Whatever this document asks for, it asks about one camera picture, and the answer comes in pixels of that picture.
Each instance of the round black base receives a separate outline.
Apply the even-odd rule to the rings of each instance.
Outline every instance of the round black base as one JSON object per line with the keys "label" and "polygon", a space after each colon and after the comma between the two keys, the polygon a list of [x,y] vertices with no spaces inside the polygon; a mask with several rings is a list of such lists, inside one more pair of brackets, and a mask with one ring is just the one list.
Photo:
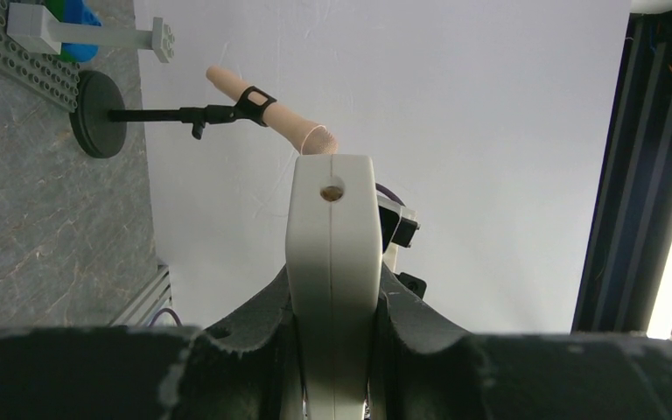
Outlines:
{"label": "round black base", "polygon": [[71,127],[79,145],[90,157],[111,158],[123,149],[126,122],[111,122],[107,113],[123,110],[123,95],[106,74],[87,70],[79,73],[78,106],[71,114]]}

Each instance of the black microphone stand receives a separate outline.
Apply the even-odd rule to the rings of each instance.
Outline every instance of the black microphone stand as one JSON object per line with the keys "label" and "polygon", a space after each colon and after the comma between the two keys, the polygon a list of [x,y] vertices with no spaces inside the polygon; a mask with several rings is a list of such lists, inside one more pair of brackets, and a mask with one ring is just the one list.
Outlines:
{"label": "black microphone stand", "polygon": [[251,120],[263,127],[262,115],[276,99],[263,94],[267,101],[256,105],[246,94],[234,106],[207,105],[204,108],[125,109],[123,96],[115,82],[106,74],[93,70],[80,73],[76,110],[70,115],[71,126],[80,147],[92,158],[111,158],[124,146],[127,123],[177,121],[192,125],[192,136],[202,138],[207,124],[225,124]]}

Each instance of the white backdrop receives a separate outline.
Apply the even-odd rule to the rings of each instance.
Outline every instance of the white backdrop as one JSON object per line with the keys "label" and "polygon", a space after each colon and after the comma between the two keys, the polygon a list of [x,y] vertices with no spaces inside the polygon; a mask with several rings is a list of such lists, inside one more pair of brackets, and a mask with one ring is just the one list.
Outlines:
{"label": "white backdrop", "polygon": [[[232,103],[220,64],[324,123],[419,212],[398,269],[475,332],[567,332],[591,226],[629,0],[136,0],[171,64],[140,52],[143,105]],[[296,152],[252,122],[146,124],[174,307],[209,325],[284,264]]]}

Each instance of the black cable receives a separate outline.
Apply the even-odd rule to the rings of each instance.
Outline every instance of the black cable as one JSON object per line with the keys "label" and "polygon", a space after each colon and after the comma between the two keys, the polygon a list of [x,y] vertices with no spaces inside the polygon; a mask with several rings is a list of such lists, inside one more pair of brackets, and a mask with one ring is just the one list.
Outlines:
{"label": "black cable", "polygon": [[172,308],[159,309],[158,312],[156,312],[156,315],[153,315],[153,319],[150,320],[150,324],[148,324],[148,326],[154,326],[156,324],[156,321],[158,321],[158,317],[160,317],[161,314],[163,313],[168,313],[169,315],[171,315],[171,317],[174,318],[176,326],[181,326],[181,319],[179,319],[179,315],[177,315]]}
{"label": "black cable", "polygon": [[403,200],[400,197],[398,197],[394,192],[390,191],[389,188],[387,188],[385,185],[375,183],[374,188],[385,197],[388,197],[394,202],[405,207],[405,203],[403,203]]}

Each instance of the gray marble surface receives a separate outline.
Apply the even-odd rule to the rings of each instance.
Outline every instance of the gray marble surface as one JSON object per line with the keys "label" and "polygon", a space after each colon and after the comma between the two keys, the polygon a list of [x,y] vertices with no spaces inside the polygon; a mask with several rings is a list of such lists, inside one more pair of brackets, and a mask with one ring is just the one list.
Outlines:
{"label": "gray marble surface", "polygon": [[[131,0],[87,4],[134,27]],[[101,70],[140,108],[137,52],[100,49]],[[68,115],[0,75],[0,326],[107,324],[156,273],[144,128],[88,157]]]}

